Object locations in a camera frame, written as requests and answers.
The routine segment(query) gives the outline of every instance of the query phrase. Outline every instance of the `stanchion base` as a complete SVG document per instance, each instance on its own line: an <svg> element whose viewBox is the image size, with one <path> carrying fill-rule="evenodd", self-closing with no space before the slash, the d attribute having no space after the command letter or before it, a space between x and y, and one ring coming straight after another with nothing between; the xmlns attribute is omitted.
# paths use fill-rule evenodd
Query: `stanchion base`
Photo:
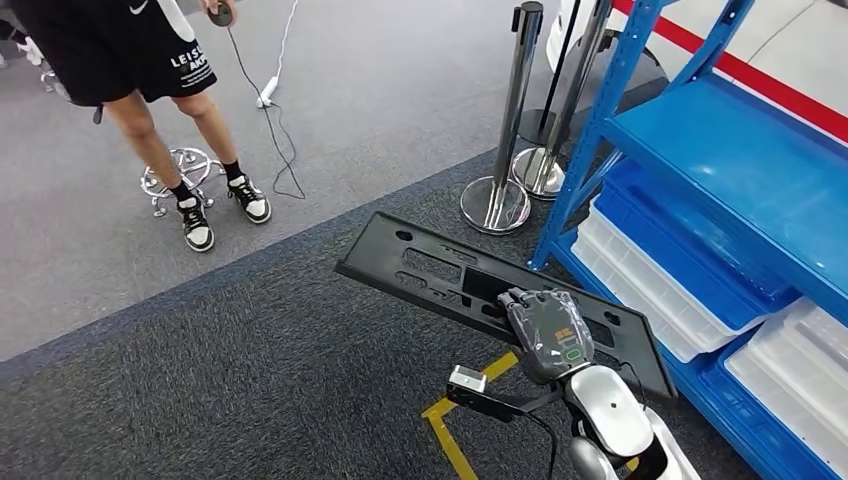
<svg viewBox="0 0 848 480"><path fill-rule="evenodd" d="M521 120L518 124L518 136L536 145L544 145L548 143L548 137L551 136L551 129L554 127L556 114L548 112L548 117L545 119L545 125L542 126L542 115L544 110L527 110L521 114Z"/></svg>
<svg viewBox="0 0 848 480"><path fill-rule="evenodd" d="M528 148L515 156L512 161L512 176L519 184L524 186L527 194L538 200L554 200L562 189L565 173L562 168L554 162L548 178L536 183L542 159L545 157L544 148Z"/></svg>
<svg viewBox="0 0 848 480"><path fill-rule="evenodd" d="M530 199L521 185L509 180L504 191L501 214L489 218L489 198L492 195L492 179L483 177L474 180L462 192L459 207L465 221L475 229L490 235L506 235L524 225L530 217Z"/></svg>

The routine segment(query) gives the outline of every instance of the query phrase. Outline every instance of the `nike logo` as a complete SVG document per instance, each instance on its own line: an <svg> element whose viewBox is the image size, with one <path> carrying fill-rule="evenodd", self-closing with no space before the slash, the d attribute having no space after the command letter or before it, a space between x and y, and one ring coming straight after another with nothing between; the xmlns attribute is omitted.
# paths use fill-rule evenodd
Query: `nike logo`
<svg viewBox="0 0 848 480"><path fill-rule="evenodd" d="M144 3L142 3L142 4L141 4L141 6L140 6L140 7L138 7L138 8L132 8L132 7L130 7L130 13L132 13L133 15L138 15L139 13L141 13L141 12L142 12L142 10L144 10L144 7L146 7L146 6L147 6L147 2L148 2L148 1L149 1L149 0L144 0Z"/></svg>

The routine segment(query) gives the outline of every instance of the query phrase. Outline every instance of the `sneaker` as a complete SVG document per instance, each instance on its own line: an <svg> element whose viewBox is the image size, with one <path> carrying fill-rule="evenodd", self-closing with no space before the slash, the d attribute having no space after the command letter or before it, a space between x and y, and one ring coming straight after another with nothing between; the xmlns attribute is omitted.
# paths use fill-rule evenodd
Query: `sneaker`
<svg viewBox="0 0 848 480"><path fill-rule="evenodd" d="M230 189L227 196L238 200L241 209L251 222L260 224L271 218L271 204L247 175L229 181L227 186Z"/></svg>
<svg viewBox="0 0 848 480"><path fill-rule="evenodd" d="M35 66L41 65L41 62L44 61L44 55L38 49L38 45L32 41L32 37L27 37L26 42L26 45L18 45L18 50L27 54L29 63Z"/></svg>
<svg viewBox="0 0 848 480"><path fill-rule="evenodd" d="M215 234L209 228L203 204L197 197L177 202L177 210L183 214L183 231L186 243L195 252L206 252L215 244Z"/></svg>

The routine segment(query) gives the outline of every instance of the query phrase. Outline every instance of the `shelving unit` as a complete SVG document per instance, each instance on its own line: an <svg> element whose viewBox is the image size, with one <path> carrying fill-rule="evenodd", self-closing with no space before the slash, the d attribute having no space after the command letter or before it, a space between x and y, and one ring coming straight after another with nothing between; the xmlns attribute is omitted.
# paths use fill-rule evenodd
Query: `shelving unit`
<svg viewBox="0 0 848 480"><path fill-rule="evenodd" d="M616 107L662 7L637 1L528 265L553 256L584 287L618 300L571 252L563 226L622 157L683 196L747 255L848 325L848 149L713 73L753 0L729 0L703 46L662 95ZM602 139L618 150L588 176ZM752 333L681 363L678 389L766 479L837 478L724 368Z"/></svg>

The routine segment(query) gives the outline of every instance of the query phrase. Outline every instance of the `red floor stripe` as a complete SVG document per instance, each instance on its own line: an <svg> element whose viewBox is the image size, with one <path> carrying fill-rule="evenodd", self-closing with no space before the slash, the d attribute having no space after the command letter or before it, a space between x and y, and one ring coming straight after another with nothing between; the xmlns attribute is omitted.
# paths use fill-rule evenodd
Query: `red floor stripe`
<svg viewBox="0 0 848 480"><path fill-rule="evenodd" d="M630 10L633 8L633 0L614 0L613 7L629 15ZM695 53L704 42L701 37L662 17L657 21L654 32L690 53ZM848 142L848 117L813 100L727 52L721 56L716 67L786 110L816 125L834 137Z"/></svg>

